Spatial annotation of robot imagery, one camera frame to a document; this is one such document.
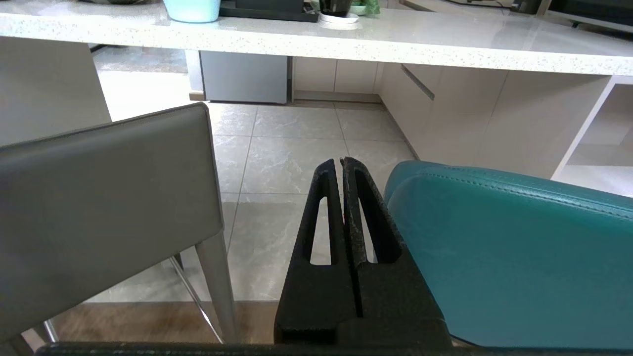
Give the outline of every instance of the black cup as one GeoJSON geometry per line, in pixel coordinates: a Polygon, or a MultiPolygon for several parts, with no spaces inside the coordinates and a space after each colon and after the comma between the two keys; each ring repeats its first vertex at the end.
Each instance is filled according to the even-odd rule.
{"type": "Polygon", "coordinates": [[[345,17],[348,15],[352,0],[319,0],[324,15],[345,17]]]}

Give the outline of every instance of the white countertop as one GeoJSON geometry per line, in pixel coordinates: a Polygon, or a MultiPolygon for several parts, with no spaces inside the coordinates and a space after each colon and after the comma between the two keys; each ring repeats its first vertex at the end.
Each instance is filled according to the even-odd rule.
{"type": "Polygon", "coordinates": [[[0,1],[0,35],[126,46],[280,54],[538,72],[633,75],[633,43],[520,16],[382,10],[361,29],[220,18],[171,21],[162,3],[0,1]]]}

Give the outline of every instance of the wooden floor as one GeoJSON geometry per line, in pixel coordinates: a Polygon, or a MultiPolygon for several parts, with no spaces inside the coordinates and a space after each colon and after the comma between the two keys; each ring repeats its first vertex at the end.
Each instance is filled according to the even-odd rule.
{"type": "MultiPolygon", "coordinates": [[[[245,343],[273,343],[277,302],[236,302],[245,343]]],[[[53,319],[63,341],[217,343],[193,302],[83,303],[53,319]]]]}

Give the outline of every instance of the black tray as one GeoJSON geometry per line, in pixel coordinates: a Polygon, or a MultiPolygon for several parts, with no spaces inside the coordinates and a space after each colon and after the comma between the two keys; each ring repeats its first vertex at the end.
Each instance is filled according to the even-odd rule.
{"type": "Polygon", "coordinates": [[[283,11],[238,9],[231,1],[222,1],[220,5],[220,16],[242,17],[242,18],[262,18],[265,20],[284,20],[299,22],[317,22],[318,13],[309,5],[305,4],[302,13],[289,13],[283,11]]]}

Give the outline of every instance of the light blue container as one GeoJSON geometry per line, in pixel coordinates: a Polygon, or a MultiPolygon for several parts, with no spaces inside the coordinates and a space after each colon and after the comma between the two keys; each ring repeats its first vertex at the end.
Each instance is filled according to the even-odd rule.
{"type": "Polygon", "coordinates": [[[163,0],[172,20],[212,22],[218,19],[220,0],[163,0]]]}

